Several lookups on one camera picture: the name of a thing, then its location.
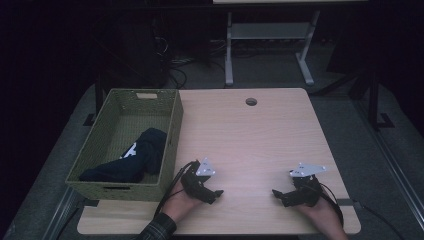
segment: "green basket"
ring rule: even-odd
[[[178,90],[112,89],[71,168],[66,184],[92,200],[160,201],[174,177],[183,106]],[[159,175],[139,183],[84,182],[90,168],[118,159],[142,132],[167,133]]]

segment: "folded garment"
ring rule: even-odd
[[[85,170],[79,177],[90,182],[140,182],[144,172],[159,174],[166,133],[155,128],[143,132],[120,159]]]

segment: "table leg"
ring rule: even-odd
[[[314,36],[315,27],[318,21],[320,11],[315,11],[312,16],[311,22],[308,27],[308,31],[305,37],[305,46],[303,47],[302,52],[296,53],[296,60],[299,64],[300,70],[302,71],[303,78],[305,79],[306,85],[314,85],[314,80],[309,72],[308,65],[306,64],[306,54],[308,53],[309,46],[311,45],[312,37]]]
[[[227,55],[225,56],[225,85],[233,85],[233,63],[231,62],[231,12],[227,23]]]

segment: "basket handle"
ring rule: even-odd
[[[138,99],[157,99],[157,93],[136,93]]]
[[[130,187],[103,187],[103,189],[106,189],[106,190],[117,190],[117,191],[129,191],[129,190],[131,190]]]

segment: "gray carpet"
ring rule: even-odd
[[[301,87],[308,92],[321,89],[342,75],[325,71],[332,46],[313,45],[307,62],[316,84],[307,87],[302,80],[294,52],[299,45],[283,45],[277,50],[256,52],[250,58],[235,58],[234,86],[232,88],[274,88]],[[210,66],[192,63],[178,69],[187,75],[186,89],[223,88],[224,58],[216,57]],[[184,76],[172,71],[180,82]],[[354,198],[386,218],[405,239],[424,239],[423,229],[415,219],[402,191],[391,173],[386,154],[376,141],[375,132],[364,120],[362,109],[366,109],[367,99],[353,102],[347,97],[351,83],[346,84],[325,97],[311,97],[330,149],[351,198]],[[166,88],[174,88],[169,81]],[[393,95],[383,87],[380,92],[379,111],[387,113],[395,128],[381,129],[382,137],[398,160],[403,172],[413,185],[416,193],[424,199],[424,141],[400,110]],[[43,239],[48,229],[55,223],[55,215],[67,187],[64,184],[70,167],[81,148],[90,127],[83,126],[89,114],[95,112],[94,87],[87,90],[75,108],[67,126],[47,159],[43,170],[34,183],[13,222],[10,235],[6,239]],[[76,195],[69,208],[59,206],[58,213],[64,218],[79,205],[82,198]],[[81,210],[64,228],[60,239],[131,239],[132,236],[83,236],[76,226]],[[399,239],[390,228],[365,209],[358,208],[362,230],[350,239]],[[58,232],[64,224],[57,225]],[[322,235],[301,236],[303,240],[325,239]]]

